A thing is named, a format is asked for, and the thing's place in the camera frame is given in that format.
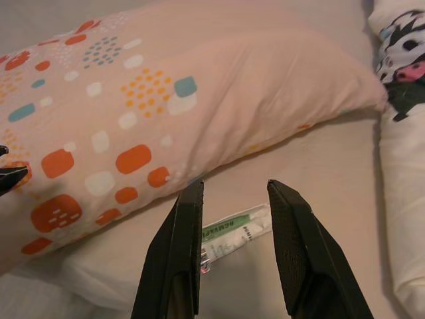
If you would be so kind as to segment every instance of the toothpaste tube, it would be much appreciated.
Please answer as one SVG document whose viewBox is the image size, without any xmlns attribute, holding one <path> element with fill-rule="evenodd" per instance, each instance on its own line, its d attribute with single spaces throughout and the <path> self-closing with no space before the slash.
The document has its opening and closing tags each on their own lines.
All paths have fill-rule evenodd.
<svg viewBox="0 0 425 319">
<path fill-rule="evenodd" d="M 211 263 L 272 230 L 270 206 L 261 204 L 233 214 L 202 229 L 201 272 Z"/>
</svg>

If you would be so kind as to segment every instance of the mattress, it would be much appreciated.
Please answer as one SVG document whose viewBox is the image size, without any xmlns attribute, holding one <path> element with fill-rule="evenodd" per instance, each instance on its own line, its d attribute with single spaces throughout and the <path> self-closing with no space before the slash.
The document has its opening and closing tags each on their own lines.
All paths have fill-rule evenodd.
<svg viewBox="0 0 425 319">
<path fill-rule="evenodd" d="M 284 1 L 347 52 L 372 66 L 374 43 L 366 23 L 372 1 Z M 0 55 L 66 32 L 88 17 L 149 2 L 2 1 L 0 27 L 8 33 L 0 33 Z M 205 183 L 204 224 L 267 202 L 267 179 L 279 179 L 310 202 L 316 216 L 339 241 L 375 318 L 407 318 L 391 292 L 377 125 L 376 114 L 349 114 L 212 172 Z M 122 311 L 109 313 L 110 318 L 127 318 L 147 246 L 173 200 L 156 201 L 119 224 L 34 260 L 16 273 L 37 274 L 37 284 L 55 282 L 93 304 Z M 288 318 L 278 278 L 272 236 L 267 234 L 215 262 L 211 273 L 202 277 L 199 318 Z M 7 279 L 0 281 L 0 286 L 14 286 L 15 280 L 21 280 Z M 35 284 L 27 280 L 28 285 Z M 4 302 L 6 297 L 20 298 L 18 291 L 7 291 L 1 294 Z M 31 300 L 33 307 L 39 303 L 36 298 Z"/>
</svg>

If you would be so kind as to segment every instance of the black object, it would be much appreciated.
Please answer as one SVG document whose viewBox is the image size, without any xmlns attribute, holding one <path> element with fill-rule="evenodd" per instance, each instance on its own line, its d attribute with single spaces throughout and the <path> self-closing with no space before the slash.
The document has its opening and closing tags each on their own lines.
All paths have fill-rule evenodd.
<svg viewBox="0 0 425 319">
<path fill-rule="evenodd" d="M 146 254 L 131 319 L 193 319 L 199 311 L 203 181 L 181 192 Z"/>
<path fill-rule="evenodd" d="M 295 319 L 373 318 L 341 247 L 292 188 L 269 181 L 276 261 Z"/>
<path fill-rule="evenodd" d="M 343 251 L 292 188 L 269 181 L 276 260 L 295 319 L 373 319 Z M 203 182 L 180 194 L 147 251 L 131 319 L 193 319 L 199 310 Z"/>
<path fill-rule="evenodd" d="M 9 149 L 0 145 L 0 156 L 8 153 Z M 28 168 L 26 166 L 0 168 L 0 196 L 9 192 L 27 174 Z"/>
<path fill-rule="evenodd" d="M 388 101 L 397 111 L 397 115 L 392 119 L 394 122 L 407 118 L 413 107 L 425 101 L 423 83 L 391 82 L 385 84 L 385 87 L 388 92 Z"/>
</svg>

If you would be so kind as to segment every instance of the cartoon print pillowcase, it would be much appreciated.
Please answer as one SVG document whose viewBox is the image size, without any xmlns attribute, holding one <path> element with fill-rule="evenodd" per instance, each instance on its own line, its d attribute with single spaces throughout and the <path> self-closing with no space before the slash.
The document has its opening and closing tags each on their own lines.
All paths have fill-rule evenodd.
<svg viewBox="0 0 425 319">
<path fill-rule="evenodd" d="M 394 293 L 412 318 L 424 318 L 425 2 L 383 3 L 370 20 L 383 41 L 377 73 L 392 104 L 380 151 Z"/>
<path fill-rule="evenodd" d="M 386 100 L 371 72 L 273 0 L 165 2 L 1 61 L 1 165 L 30 174 L 0 197 L 0 272 Z"/>
</svg>

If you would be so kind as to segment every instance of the patterned pillowcase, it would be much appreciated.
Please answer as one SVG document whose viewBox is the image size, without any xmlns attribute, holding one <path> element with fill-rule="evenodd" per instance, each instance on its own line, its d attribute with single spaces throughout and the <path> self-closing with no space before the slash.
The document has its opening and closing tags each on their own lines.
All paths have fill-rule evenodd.
<svg viewBox="0 0 425 319">
<path fill-rule="evenodd" d="M 0 61 L 0 144 L 11 149 L 0 164 L 30 170 L 0 197 L 0 272 L 386 99 L 279 3 L 170 1 Z"/>
</svg>

